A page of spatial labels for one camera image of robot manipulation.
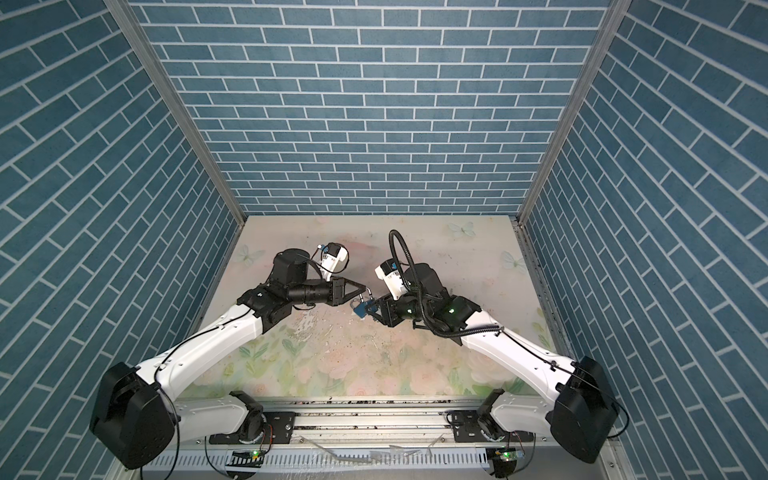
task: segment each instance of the blue brick wall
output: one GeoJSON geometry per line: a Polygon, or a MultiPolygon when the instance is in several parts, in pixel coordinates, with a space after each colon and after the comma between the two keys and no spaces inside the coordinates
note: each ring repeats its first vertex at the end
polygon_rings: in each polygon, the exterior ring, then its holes
{"type": "Polygon", "coordinates": [[[608,0],[258,3],[131,2],[247,213],[515,214],[608,0]]]}
{"type": "Polygon", "coordinates": [[[101,0],[0,2],[0,478],[91,478],[94,389],[190,328],[235,224],[101,0]]]}
{"type": "Polygon", "coordinates": [[[634,0],[531,216],[640,478],[768,478],[768,5],[634,0]]]}

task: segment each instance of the floral tabletop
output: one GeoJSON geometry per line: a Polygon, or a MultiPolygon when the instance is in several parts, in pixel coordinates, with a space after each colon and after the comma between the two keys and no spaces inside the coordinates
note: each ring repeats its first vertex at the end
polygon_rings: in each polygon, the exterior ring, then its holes
{"type": "MultiPolygon", "coordinates": [[[[387,292],[374,269],[391,257],[396,228],[414,260],[427,262],[451,293],[466,296],[526,338],[553,349],[538,298],[507,217],[249,217],[203,325],[264,281],[276,253],[337,242],[349,251],[343,276],[387,292]]],[[[232,390],[254,397],[486,396],[497,387],[534,391],[486,356],[411,323],[388,328],[349,305],[318,305],[244,344],[201,375],[183,397],[232,390]]]]}

